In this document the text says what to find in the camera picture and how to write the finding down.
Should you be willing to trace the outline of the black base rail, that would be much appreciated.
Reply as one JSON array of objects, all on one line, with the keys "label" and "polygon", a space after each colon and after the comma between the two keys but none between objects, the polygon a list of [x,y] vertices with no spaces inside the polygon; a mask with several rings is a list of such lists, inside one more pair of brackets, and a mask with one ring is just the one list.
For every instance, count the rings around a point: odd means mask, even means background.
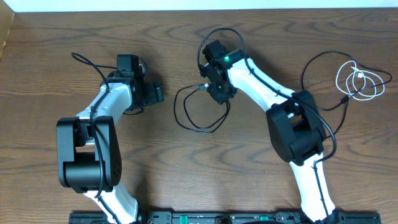
[{"label": "black base rail", "polygon": [[[286,223],[305,224],[311,221],[301,212],[276,213],[176,213],[148,212],[139,215],[138,223],[146,224],[220,224],[220,223]],[[325,223],[341,224],[381,224],[380,215],[376,213],[336,212]]]}]

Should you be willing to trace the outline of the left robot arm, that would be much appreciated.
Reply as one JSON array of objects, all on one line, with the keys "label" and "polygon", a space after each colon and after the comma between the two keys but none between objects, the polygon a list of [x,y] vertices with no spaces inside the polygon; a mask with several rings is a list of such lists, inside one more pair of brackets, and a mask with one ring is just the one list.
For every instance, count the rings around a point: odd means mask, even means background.
[{"label": "left robot arm", "polygon": [[102,76],[99,93],[80,113],[56,125],[58,178],[65,188],[92,199],[100,212],[74,212],[70,223],[146,223],[145,212],[121,180],[122,159],[116,125],[122,115],[138,115],[164,100],[158,82],[146,82],[146,62],[119,54]]}]

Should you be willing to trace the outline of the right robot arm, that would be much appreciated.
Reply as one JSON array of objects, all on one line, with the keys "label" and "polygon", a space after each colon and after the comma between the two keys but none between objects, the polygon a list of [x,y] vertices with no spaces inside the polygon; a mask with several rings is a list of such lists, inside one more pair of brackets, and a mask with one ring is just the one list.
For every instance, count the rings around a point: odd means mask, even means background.
[{"label": "right robot arm", "polygon": [[306,90],[296,92],[263,72],[244,50],[230,52],[219,41],[201,45],[201,76],[211,82],[208,92],[224,103],[241,90],[265,112],[272,147],[294,173],[306,222],[338,223],[324,175],[323,142],[329,127]]}]

